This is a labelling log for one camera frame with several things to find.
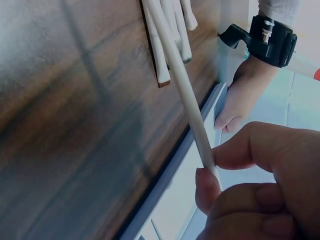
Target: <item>fingernail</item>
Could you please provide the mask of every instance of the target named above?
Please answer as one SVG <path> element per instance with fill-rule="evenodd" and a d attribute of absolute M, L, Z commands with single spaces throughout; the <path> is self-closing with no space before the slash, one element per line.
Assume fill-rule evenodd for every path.
<path fill-rule="evenodd" d="M 277 184 L 266 184 L 256 192 L 258 202 L 267 207 L 281 208 L 285 204 L 283 194 Z"/>
<path fill-rule="evenodd" d="M 289 238 L 294 233 L 294 220 L 290 215 L 276 215 L 264 220 L 263 231 L 273 238 Z"/>

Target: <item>finger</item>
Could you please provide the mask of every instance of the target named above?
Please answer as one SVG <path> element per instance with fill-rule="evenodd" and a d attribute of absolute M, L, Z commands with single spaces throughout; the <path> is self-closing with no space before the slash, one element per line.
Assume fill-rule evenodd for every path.
<path fill-rule="evenodd" d="M 198 168 L 195 175 L 195 203 L 206 215 L 221 193 L 216 177 L 206 168 Z"/>
<path fill-rule="evenodd" d="M 290 215 L 239 212 L 210 222 L 197 240 L 290 240 L 296 229 Z"/>
<path fill-rule="evenodd" d="M 227 104 L 225 104 L 221 113 L 215 119 L 214 128 L 216 130 L 224 129 L 233 118 L 234 118 L 233 111 L 230 111 L 230 109 L 228 109 Z"/>
<path fill-rule="evenodd" d="M 222 192 L 214 201 L 209 222 L 239 212 L 277 213 L 284 208 L 285 199 L 275 183 L 244 183 Z"/>
<path fill-rule="evenodd" d="M 243 121 L 243 117 L 236 116 L 234 117 L 226 126 L 228 133 L 234 133 L 240 126 L 241 122 Z"/>
<path fill-rule="evenodd" d="M 245 169 L 257 164 L 272 172 L 274 159 L 292 147 L 291 128 L 262 122 L 244 126 L 229 141 L 213 149 L 215 163 L 229 170 Z"/>

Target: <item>white handle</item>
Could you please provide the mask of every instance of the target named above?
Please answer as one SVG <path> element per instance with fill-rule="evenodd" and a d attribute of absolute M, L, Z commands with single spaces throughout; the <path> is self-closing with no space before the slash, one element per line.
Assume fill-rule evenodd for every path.
<path fill-rule="evenodd" d="M 172 37 L 169 25 L 166 21 L 158 0 L 147 0 L 148 9 L 161 39 L 164 53 L 167 56 L 174 82 L 179 92 L 184 109 L 187 113 L 190 128 L 192 130 L 196 146 L 198 148 L 203 166 L 213 172 L 219 180 L 218 169 L 214 163 L 210 143 L 205 130 L 200 109 L 190 79 L 181 59 L 179 50 Z"/>

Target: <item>wood grain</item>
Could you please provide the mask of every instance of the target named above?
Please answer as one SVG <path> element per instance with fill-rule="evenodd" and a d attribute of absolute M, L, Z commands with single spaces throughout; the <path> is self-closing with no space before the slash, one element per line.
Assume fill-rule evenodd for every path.
<path fill-rule="evenodd" d="M 189 35 L 199 103 L 217 78 L 205 20 Z M 0 239 L 114 238 L 187 127 L 139 1 L 3 0 L 0 32 Z"/>

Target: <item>black wrist strap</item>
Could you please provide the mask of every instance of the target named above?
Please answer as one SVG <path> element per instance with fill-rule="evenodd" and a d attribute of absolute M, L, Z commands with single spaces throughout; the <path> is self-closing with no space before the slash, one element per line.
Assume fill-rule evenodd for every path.
<path fill-rule="evenodd" d="M 263 29 L 266 25 L 265 21 L 270 19 L 263 16 L 255 16 L 252 19 L 250 36 L 258 41 L 264 41 Z M 285 25 L 273 21 L 274 26 L 272 28 L 271 37 L 268 39 L 269 50 L 261 51 L 256 47 L 249 47 L 249 53 L 256 58 L 279 68 L 286 67 L 294 53 L 295 46 L 298 40 L 293 30 Z"/>
<path fill-rule="evenodd" d="M 251 55 L 279 68 L 289 64 L 298 40 L 289 27 L 260 15 L 253 17 L 250 33 L 232 24 L 219 36 L 234 49 L 243 40 Z"/>

